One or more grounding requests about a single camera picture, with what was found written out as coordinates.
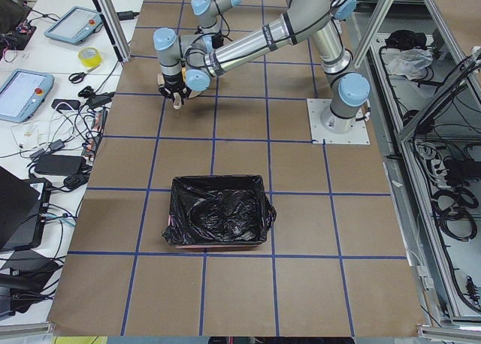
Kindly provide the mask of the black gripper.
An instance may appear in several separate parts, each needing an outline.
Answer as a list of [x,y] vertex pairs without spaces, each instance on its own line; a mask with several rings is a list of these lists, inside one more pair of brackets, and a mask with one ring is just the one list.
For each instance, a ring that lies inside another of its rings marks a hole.
[[159,81],[159,92],[173,103],[183,103],[189,97],[189,89],[181,81]]

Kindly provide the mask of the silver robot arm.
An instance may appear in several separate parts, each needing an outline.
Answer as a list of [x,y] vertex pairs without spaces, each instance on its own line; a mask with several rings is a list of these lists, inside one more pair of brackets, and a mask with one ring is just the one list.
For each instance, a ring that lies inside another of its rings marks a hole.
[[191,0],[192,11],[201,34],[220,32],[222,15],[242,0]]
[[179,107],[193,92],[210,87],[220,77],[260,56],[286,45],[311,40],[322,61],[333,98],[324,110],[327,120],[354,120],[368,99],[370,84],[352,67],[352,54],[345,48],[334,24],[356,8],[356,0],[285,0],[287,9],[274,21],[247,36],[225,44],[220,20],[242,0],[191,0],[198,19],[198,32],[179,36],[160,28],[153,46],[161,68],[159,92]]

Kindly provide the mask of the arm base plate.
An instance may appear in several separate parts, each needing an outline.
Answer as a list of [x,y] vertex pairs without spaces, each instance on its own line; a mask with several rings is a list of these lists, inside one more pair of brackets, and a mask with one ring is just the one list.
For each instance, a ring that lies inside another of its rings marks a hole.
[[370,145],[365,115],[359,108],[351,119],[336,117],[330,108],[331,99],[307,99],[310,136],[313,144]]

